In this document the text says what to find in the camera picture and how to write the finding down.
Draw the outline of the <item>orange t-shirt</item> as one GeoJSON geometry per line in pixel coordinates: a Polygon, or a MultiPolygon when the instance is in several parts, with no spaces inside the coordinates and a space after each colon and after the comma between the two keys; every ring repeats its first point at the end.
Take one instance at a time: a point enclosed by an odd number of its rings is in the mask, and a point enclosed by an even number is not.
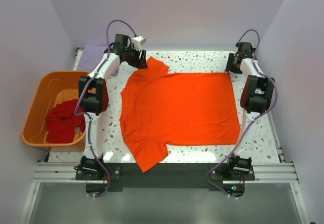
{"type": "Polygon", "coordinates": [[[230,74],[170,73],[155,58],[131,74],[121,92],[123,140],[141,171],[169,154],[167,146],[236,144],[240,125],[230,74]]]}

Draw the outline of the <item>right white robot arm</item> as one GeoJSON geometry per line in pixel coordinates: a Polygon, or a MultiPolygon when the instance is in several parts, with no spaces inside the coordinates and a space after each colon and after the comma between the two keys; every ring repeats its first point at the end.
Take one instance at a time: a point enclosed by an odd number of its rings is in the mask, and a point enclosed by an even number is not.
{"type": "Polygon", "coordinates": [[[220,180],[241,180],[246,177],[253,180],[253,142],[260,116],[270,108],[274,85],[259,67],[252,44],[238,42],[236,47],[237,52],[229,54],[225,70],[246,77],[240,98],[242,124],[235,151],[215,170],[215,174],[220,180]]]}

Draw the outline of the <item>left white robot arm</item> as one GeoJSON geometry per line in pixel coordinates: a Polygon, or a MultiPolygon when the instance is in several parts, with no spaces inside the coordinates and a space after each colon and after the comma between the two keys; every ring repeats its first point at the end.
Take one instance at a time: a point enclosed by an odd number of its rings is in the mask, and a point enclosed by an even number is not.
{"type": "Polygon", "coordinates": [[[146,50],[142,46],[146,38],[134,35],[116,34],[115,41],[108,45],[95,69],[78,81],[79,100],[75,113],[82,109],[85,118],[86,145],[84,156],[76,169],[79,173],[102,178],[108,175],[103,165],[103,146],[100,128],[103,126],[103,113],[109,104],[107,82],[117,72],[122,62],[137,69],[146,69],[146,50]]]}

